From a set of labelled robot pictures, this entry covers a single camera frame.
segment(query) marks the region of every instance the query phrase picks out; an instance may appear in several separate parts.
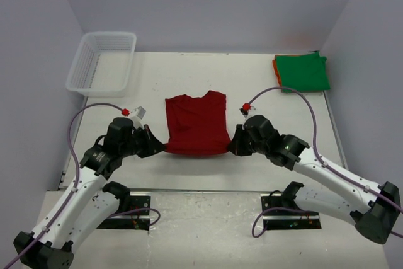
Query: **red connector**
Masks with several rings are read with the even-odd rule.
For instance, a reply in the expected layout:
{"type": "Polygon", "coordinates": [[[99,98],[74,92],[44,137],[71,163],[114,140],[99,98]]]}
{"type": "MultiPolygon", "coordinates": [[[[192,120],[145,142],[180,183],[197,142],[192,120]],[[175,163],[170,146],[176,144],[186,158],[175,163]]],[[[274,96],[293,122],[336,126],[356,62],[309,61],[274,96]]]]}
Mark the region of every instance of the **red connector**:
{"type": "Polygon", "coordinates": [[[250,105],[249,103],[245,103],[245,104],[243,104],[242,109],[243,109],[245,112],[247,112],[248,110],[251,109],[251,105],[250,105]]]}
{"type": "Polygon", "coordinates": [[[126,117],[129,116],[130,115],[130,110],[128,110],[127,108],[123,109],[122,110],[122,115],[126,116],[126,117]]]}

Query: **plastic basket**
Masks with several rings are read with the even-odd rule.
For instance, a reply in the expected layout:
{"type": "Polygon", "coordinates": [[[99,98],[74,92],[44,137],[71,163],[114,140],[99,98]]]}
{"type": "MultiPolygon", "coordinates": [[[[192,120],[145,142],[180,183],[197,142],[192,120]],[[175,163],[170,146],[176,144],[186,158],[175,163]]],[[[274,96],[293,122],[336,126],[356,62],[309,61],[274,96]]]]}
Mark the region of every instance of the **plastic basket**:
{"type": "Polygon", "coordinates": [[[133,33],[85,34],[71,65],[66,88],[87,97],[124,96],[135,45],[133,33]]]}

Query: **red t-shirt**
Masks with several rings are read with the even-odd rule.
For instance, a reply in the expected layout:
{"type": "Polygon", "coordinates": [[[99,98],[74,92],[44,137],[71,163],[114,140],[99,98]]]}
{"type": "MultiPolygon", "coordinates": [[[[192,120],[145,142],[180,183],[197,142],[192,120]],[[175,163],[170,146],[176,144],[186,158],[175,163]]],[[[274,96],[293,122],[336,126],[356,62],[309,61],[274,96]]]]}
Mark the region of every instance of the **red t-shirt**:
{"type": "Polygon", "coordinates": [[[227,133],[224,94],[209,91],[201,98],[183,94],[165,102],[169,129],[166,152],[195,156],[227,152],[231,140],[227,133]]]}

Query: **white table surface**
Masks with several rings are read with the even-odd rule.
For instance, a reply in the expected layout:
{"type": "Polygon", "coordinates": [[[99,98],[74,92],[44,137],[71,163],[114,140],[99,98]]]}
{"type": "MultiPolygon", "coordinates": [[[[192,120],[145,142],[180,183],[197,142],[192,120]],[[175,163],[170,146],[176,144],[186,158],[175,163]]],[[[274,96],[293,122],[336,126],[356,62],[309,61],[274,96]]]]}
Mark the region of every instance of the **white table surface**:
{"type": "MultiPolygon", "coordinates": [[[[48,192],[39,220],[62,192],[48,192]]],[[[381,245],[321,215],[321,230],[251,236],[258,193],[152,193],[161,220],[147,231],[95,230],[71,269],[387,269],[381,245]]]]}
{"type": "MultiPolygon", "coordinates": [[[[144,123],[163,143],[168,141],[165,98],[179,94],[203,96],[208,90],[227,95],[227,130],[232,138],[235,126],[243,122],[239,108],[261,90],[278,85],[271,61],[265,54],[192,54],[136,52],[133,72],[124,98],[89,98],[87,104],[107,101],[126,108],[143,106],[144,123]]],[[[102,73],[94,82],[105,81],[102,73]]],[[[326,101],[322,93],[305,94],[315,110],[320,152],[341,164],[326,101]]],[[[281,134],[293,134],[312,143],[312,119],[303,100],[279,91],[269,92],[254,103],[281,134]]],[[[79,159],[94,140],[106,133],[119,113],[107,107],[85,111],[75,150],[79,159]]],[[[74,163],[63,185],[74,178],[74,163]]],[[[272,165],[264,156],[235,157],[227,153],[213,157],[184,157],[162,152],[139,159],[126,158],[111,180],[129,188],[174,190],[257,190],[284,189],[291,181],[315,184],[304,176],[272,165]]]]}

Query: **green towel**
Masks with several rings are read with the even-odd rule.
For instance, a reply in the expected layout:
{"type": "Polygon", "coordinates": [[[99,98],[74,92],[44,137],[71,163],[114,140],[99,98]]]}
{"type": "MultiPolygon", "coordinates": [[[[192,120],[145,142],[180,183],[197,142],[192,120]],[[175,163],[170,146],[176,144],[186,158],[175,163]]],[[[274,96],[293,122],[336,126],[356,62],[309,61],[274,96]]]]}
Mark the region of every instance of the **green towel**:
{"type": "Polygon", "coordinates": [[[330,89],[325,63],[326,57],[321,57],[318,52],[302,56],[276,56],[281,85],[304,92],[330,89]]]}

